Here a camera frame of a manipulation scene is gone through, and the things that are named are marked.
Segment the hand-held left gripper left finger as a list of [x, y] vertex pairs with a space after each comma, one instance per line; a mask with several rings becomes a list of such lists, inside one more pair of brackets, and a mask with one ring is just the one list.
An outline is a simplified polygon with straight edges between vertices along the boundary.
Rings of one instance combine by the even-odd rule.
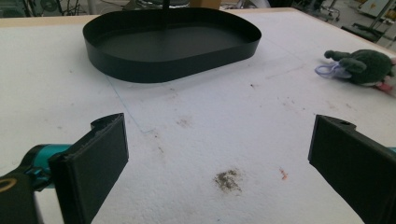
[[123, 114], [97, 119], [91, 126], [49, 159], [64, 224], [91, 224], [129, 160]]

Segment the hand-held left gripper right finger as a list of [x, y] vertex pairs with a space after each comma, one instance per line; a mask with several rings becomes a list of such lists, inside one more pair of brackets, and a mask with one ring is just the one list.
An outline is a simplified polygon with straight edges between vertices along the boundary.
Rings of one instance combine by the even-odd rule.
[[309, 163], [365, 224], [396, 224], [396, 151], [350, 122], [316, 116]]

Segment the dark green plush toy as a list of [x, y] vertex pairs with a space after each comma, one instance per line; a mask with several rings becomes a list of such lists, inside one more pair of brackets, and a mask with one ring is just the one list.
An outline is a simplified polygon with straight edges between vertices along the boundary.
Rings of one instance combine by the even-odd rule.
[[319, 76], [346, 79], [396, 98], [396, 57], [372, 49], [354, 52], [327, 50], [324, 57], [331, 59], [332, 63], [318, 66], [315, 72]]

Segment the black oval metal tray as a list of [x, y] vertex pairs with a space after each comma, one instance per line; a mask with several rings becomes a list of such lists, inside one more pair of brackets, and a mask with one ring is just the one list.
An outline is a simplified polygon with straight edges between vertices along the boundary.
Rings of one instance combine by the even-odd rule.
[[96, 69], [133, 83], [162, 83], [248, 59], [262, 38], [251, 22], [204, 7], [110, 12], [82, 33]]

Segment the metal stand with dark base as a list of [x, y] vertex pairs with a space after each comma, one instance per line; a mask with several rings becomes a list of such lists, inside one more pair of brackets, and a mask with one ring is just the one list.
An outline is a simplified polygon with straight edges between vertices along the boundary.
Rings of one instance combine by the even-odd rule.
[[342, 26], [341, 29], [353, 35], [357, 35], [373, 43], [378, 42], [382, 37], [386, 37], [391, 25], [380, 30], [381, 24], [389, 21], [386, 14], [396, 7], [396, 0], [364, 0], [358, 7], [358, 11], [363, 15], [370, 16], [374, 20], [369, 25], [352, 23], [351, 25]]

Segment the brown cardboard box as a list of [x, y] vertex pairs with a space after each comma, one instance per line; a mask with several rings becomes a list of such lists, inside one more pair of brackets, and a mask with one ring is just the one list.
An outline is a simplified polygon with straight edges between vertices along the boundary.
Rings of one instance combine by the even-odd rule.
[[221, 0], [190, 0], [191, 7], [220, 8]]

